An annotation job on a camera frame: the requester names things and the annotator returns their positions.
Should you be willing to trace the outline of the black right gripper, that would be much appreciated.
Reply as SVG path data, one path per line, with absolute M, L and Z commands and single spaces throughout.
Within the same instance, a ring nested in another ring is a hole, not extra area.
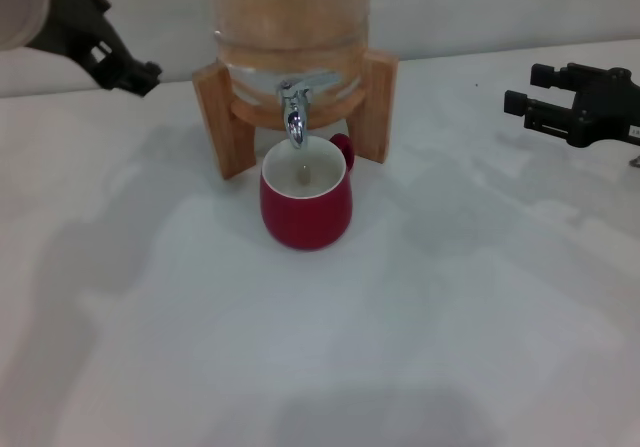
M 556 70 L 536 63 L 530 84 L 575 93 L 572 110 L 507 90 L 504 112 L 524 118 L 524 128 L 550 136 L 567 136 L 572 147 L 604 140 L 639 145 L 639 86 L 630 70 L 598 69 L 569 63 Z

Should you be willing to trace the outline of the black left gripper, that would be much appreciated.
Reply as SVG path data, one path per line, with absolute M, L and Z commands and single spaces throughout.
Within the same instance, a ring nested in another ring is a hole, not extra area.
M 163 70 L 131 55 L 105 17 L 110 8 L 108 0 L 49 0 L 44 26 L 26 46 L 73 61 L 105 90 L 144 97 Z

